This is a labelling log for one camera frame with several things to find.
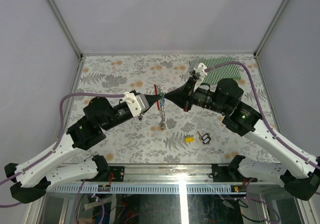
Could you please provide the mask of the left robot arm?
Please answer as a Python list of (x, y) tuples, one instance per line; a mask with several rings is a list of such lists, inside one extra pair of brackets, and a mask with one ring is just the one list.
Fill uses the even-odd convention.
[(108, 131), (135, 117), (141, 117), (160, 95), (145, 95), (136, 91), (121, 95), (94, 94), (83, 109), (84, 116), (68, 129), (59, 129), (57, 141), (34, 158), (5, 166), (6, 179), (13, 185), (10, 193), (18, 204), (31, 203), (54, 187), (77, 180), (104, 181), (110, 167), (102, 155), (67, 167), (60, 165), (71, 157), (84, 153), (105, 138)]

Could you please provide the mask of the blue key tag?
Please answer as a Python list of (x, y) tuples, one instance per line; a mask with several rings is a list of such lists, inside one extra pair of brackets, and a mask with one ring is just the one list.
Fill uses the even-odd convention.
[(165, 107), (165, 100), (162, 99), (160, 102), (160, 107), (163, 109)]

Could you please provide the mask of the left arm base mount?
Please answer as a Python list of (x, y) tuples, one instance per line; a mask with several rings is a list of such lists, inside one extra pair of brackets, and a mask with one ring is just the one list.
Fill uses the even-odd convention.
[(108, 174), (102, 174), (101, 176), (96, 177), (95, 181), (104, 181), (104, 182), (123, 182), (124, 181), (124, 166), (111, 166)]

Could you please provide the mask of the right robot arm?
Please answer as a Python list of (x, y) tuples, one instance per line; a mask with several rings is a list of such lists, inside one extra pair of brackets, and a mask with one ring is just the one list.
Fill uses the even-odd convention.
[(233, 181), (256, 178), (283, 187), (292, 196), (309, 200), (319, 188), (320, 160), (272, 129), (258, 111), (241, 101), (243, 90), (232, 79), (222, 79), (215, 91), (195, 87), (189, 78), (181, 87), (165, 94), (185, 112), (193, 105), (224, 116), (225, 127), (262, 147), (279, 163), (259, 162), (236, 155), (228, 165), (228, 176)]

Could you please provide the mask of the metal key holder red handle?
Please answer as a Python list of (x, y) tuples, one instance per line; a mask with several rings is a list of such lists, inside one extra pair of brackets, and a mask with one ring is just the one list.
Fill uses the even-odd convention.
[[(164, 93), (163, 91), (162, 91), (162, 89), (160, 88), (160, 86), (158, 86), (158, 85), (156, 85), (156, 84), (154, 84), (154, 91), (155, 91), (155, 94), (156, 95), (161, 95), (161, 93)], [(160, 130), (165, 130), (166, 129), (166, 113), (165, 113), (165, 108), (161, 108), (161, 100), (162, 99), (164, 99), (164, 98), (161, 98), (160, 97), (160, 99), (157, 101), (157, 108), (158, 108), (158, 111), (159, 111), (159, 114), (160, 114), (160, 118), (161, 118), (161, 120), (160, 120), (160, 122), (159, 122), (159, 127), (160, 127)]]

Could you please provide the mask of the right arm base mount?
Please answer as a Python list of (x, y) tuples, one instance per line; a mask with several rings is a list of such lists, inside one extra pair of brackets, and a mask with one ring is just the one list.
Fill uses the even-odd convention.
[(211, 164), (211, 173), (208, 177), (213, 182), (243, 182), (245, 177), (240, 174), (240, 162), (245, 159), (243, 155), (236, 155), (229, 164)]

